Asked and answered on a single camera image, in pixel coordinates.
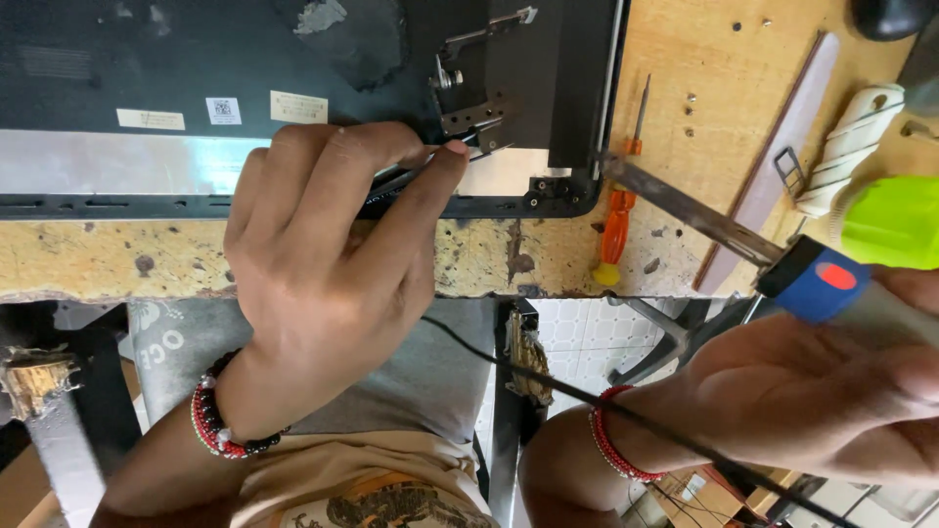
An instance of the green object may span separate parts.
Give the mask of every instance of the green object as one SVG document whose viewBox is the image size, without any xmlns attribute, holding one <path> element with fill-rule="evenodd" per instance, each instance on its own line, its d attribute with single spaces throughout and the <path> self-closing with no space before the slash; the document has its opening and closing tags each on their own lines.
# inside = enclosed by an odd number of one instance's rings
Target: green object
<svg viewBox="0 0 939 528">
<path fill-rule="evenodd" d="M 842 200 L 841 247 L 858 262 L 939 268 L 939 177 L 874 181 Z"/>
</svg>

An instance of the tiled floor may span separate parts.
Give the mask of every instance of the tiled floor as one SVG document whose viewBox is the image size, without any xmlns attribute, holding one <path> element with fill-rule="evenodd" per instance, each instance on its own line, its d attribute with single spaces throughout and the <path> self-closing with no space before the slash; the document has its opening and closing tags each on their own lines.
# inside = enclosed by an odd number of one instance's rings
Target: tiled floor
<svg viewBox="0 0 939 528">
<path fill-rule="evenodd" d="M 647 299 L 647 303 L 674 317 L 685 301 Z M 614 368 L 628 369 L 648 354 L 662 338 L 662 331 L 629 306 L 611 306 L 606 299 L 532 300 L 538 310 L 539 337 L 545 346 L 547 368 L 558 380 L 600 394 L 607 388 L 607 375 Z M 674 372 L 675 363 L 661 369 L 644 382 L 664 378 Z M 492 408 L 495 397 L 495 367 L 489 375 L 485 399 L 476 420 L 486 460 L 491 459 Z M 570 396 L 555 392 L 548 416 L 579 404 Z"/>
</svg>

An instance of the wooden workbench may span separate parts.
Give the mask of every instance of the wooden workbench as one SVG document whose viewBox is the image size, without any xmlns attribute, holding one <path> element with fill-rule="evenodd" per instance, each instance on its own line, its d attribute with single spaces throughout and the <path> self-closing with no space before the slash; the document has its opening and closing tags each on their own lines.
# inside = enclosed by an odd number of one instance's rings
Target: wooden workbench
<svg viewBox="0 0 939 528">
<path fill-rule="evenodd" d="M 845 0 L 633 0 L 612 130 L 628 137 L 646 74 L 653 75 L 641 164 L 718 210 L 728 210 L 802 66 L 816 31 L 838 34 L 841 51 L 800 159 L 814 165 L 824 136 L 856 90 L 892 81 L 913 40 L 865 41 L 846 25 Z M 733 30 L 740 23 L 739 31 Z M 685 114 L 687 95 L 696 101 Z M 901 115 L 881 150 L 856 174 L 927 173 L 939 148 L 902 139 Z M 686 131 L 694 131 L 688 137 Z M 438 293 L 478 297 L 600 296 L 590 269 L 595 227 L 607 200 L 570 220 L 441 221 Z M 691 283 L 710 242 L 641 200 L 623 255 L 629 296 L 693 295 Z M 780 200 L 764 229 L 776 241 L 798 216 Z M 821 223 L 809 233 L 821 233 Z M 222 297 L 235 293 L 222 252 L 222 222 L 47 222 L 0 224 L 0 302 L 77 299 Z M 742 264 L 720 293 L 747 291 L 753 270 Z"/>
</svg>

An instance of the black mouse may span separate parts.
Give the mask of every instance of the black mouse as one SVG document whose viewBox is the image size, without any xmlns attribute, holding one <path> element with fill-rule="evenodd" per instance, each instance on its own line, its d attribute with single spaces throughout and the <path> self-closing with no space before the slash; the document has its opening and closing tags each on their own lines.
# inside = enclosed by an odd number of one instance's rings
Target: black mouse
<svg viewBox="0 0 939 528">
<path fill-rule="evenodd" d="M 852 0 L 854 25 L 870 40 L 900 40 L 921 31 L 939 10 L 939 0 Z"/>
</svg>

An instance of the white roller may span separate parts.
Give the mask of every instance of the white roller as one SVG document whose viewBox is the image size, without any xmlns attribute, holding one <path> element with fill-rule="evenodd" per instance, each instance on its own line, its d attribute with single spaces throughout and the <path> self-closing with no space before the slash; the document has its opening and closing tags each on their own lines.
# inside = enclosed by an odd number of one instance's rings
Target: white roller
<svg viewBox="0 0 939 528">
<path fill-rule="evenodd" d="M 813 218 L 826 215 L 835 195 L 851 181 L 851 173 L 880 146 L 880 139 L 903 110 L 903 88 L 872 85 L 857 92 L 834 132 L 828 134 L 824 159 L 809 177 L 795 206 Z"/>
</svg>

